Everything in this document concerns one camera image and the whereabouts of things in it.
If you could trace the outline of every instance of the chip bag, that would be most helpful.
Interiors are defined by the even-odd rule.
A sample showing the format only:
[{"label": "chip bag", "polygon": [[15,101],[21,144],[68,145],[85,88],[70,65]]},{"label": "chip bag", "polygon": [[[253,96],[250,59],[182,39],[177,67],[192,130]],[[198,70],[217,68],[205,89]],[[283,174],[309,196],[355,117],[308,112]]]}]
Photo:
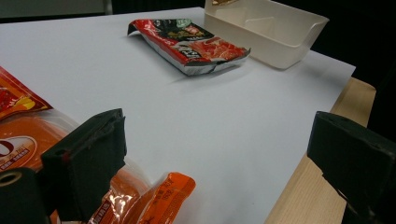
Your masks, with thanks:
[{"label": "chip bag", "polygon": [[135,20],[128,35],[135,31],[168,62],[188,76],[201,75],[241,65],[250,53],[214,36],[190,19]]}]

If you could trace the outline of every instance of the white container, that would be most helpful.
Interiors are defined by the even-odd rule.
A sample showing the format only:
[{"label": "white container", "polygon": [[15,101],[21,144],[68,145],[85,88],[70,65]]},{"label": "white container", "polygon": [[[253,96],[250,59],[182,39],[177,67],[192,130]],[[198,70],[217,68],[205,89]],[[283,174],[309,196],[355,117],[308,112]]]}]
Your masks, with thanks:
[{"label": "white container", "polygon": [[205,29],[251,49],[250,57],[279,69],[299,62],[329,19],[270,0],[205,2]]}]

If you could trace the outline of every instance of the wooden table edge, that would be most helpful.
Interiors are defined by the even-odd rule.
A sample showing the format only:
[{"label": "wooden table edge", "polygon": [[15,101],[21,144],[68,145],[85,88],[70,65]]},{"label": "wooden table edge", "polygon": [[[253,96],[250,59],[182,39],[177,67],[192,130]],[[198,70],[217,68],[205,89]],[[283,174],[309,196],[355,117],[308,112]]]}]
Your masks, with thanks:
[{"label": "wooden table edge", "polygon": [[[375,93],[373,86],[352,77],[331,113],[352,119],[366,127]],[[339,224],[345,207],[345,200],[322,177],[320,169],[305,154],[264,223]]]}]

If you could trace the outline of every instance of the packaged food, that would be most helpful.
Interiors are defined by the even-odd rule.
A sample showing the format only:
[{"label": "packaged food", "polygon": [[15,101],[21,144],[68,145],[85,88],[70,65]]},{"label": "packaged food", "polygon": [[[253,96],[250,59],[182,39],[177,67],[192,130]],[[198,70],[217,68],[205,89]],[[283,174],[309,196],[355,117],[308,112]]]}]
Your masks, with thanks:
[{"label": "packaged food", "polygon": [[190,19],[135,20],[129,24],[128,35],[135,31],[188,76],[240,65],[250,53],[249,49],[214,36]]},{"label": "packaged food", "polygon": [[89,224],[172,224],[195,181],[181,173],[168,173],[151,186],[128,164],[111,180],[110,191]]},{"label": "packaged food", "polygon": [[2,120],[0,171],[22,166],[35,171],[40,170],[41,154],[73,129],[73,126],[69,125],[70,121],[58,123],[54,118],[62,120],[64,115],[51,110],[48,113],[35,112],[30,113],[29,116],[14,116]]},{"label": "packaged food", "polygon": [[0,66],[0,119],[26,111],[52,107]]}]

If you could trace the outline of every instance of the orange snack package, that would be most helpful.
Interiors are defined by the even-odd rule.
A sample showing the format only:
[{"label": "orange snack package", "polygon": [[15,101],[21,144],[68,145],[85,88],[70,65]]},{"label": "orange snack package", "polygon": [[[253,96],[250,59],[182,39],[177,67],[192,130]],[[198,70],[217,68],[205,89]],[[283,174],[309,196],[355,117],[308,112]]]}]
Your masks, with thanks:
[{"label": "orange snack package", "polygon": [[111,180],[111,189],[89,224],[171,224],[195,181],[181,173],[169,173],[157,185],[147,183],[125,168]]},{"label": "orange snack package", "polygon": [[0,171],[28,167],[38,171],[40,156],[68,134],[40,113],[15,116],[0,123]]}]

